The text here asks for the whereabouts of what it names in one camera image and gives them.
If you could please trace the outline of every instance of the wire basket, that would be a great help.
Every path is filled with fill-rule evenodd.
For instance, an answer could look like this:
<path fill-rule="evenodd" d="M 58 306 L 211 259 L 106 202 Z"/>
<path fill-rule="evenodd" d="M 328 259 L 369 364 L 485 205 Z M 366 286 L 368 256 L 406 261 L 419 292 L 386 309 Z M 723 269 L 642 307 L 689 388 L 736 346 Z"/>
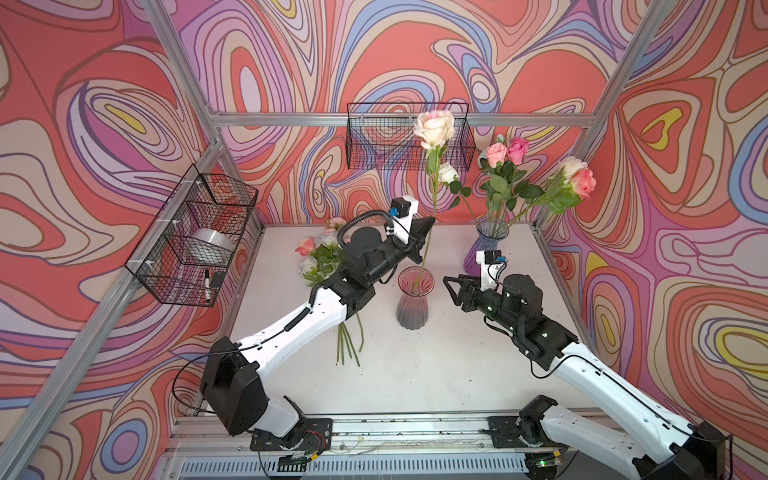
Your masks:
<path fill-rule="evenodd" d="M 346 106 L 346 165 L 350 170 L 423 170 L 426 150 L 413 134 L 420 113 L 448 110 L 454 117 L 454 134 L 442 162 L 467 171 L 475 156 L 475 138 L 467 122 L 464 101 L 353 102 Z"/>
<path fill-rule="evenodd" d="M 212 306 L 258 193 L 227 175 L 198 174 L 134 275 L 160 303 Z"/>

